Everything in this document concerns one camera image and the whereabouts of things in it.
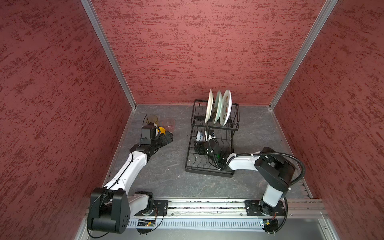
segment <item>plate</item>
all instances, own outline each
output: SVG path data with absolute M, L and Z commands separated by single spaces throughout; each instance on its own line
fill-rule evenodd
M 207 123 L 211 117 L 213 102 L 214 102 L 214 94 L 212 93 L 212 89 L 209 89 L 209 99 L 207 104 L 207 112 L 205 113 L 205 123 Z
M 214 112 L 212 113 L 212 116 L 216 116 L 214 124 L 217 122 L 217 120 L 220 119 L 220 113 L 221 113 L 221 106 L 222 105 L 223 105 L 223 96 L 221 95 L 221 92 L 219 90 L 216 94 Z
M 225 91 L 223 96 L 223 106 L 221 108 L 221 113 L 220 113 L 220 122 L 222 126 L 224 126 L 227 123 L 228 118 L 231 115 L 231 108 L 232 108 L 232 95 L 231 95 L 231 91 L 227 90 Z

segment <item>dish rack tray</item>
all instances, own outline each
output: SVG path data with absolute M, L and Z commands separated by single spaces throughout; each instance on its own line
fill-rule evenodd
M 194 102 L 191 117 L 192 129 L 189 138 L 187 158 L 185 160 L 185 171 L 222 177 L 233 177 L 233 170 L 219 170 L 215 166 L 213 160 L 208 158 L 207 155 L 199 154 L 201 151 L 199 148 L 195 148 L 195 142 L 197 133 L 201 132 L 204 134 L 206 126 L 208 125 L 210 130 L 215 133 L 216 140 L 221 150 L 231 153 L 234 152 L 233 135 L 239 128 L 239 105 L 237 103 L 232 103 L 230 116 L 224 126 L 221 126 L 220 121 L 217 121 L 215 124 L 213 123 L 215 117 L 213 116 L 213 113 L 211 113 L 208 122 L 205 123 L 207 105 L 207 100 L 195 100 Z
M 214 124 L 215 116 L 213 116 L 213 107 L 211 111 L 211 116 L 207 123 L 205 123 L 205 113 L 207 111 L 208 101 L 207 100 L 198 100 L 196 99 L 193 108 L 192 108 L 192 117 L 191 125 L 196 127 L 205 127 L 208 125 L 211 129 L 226 129 L 231 131 L 237 131 L 239 129 L 239 105 L 237 103 L 232 103 L 231 113 L 229 115 L 228 121 L 224 126 L 221 126 L 220 120 Z

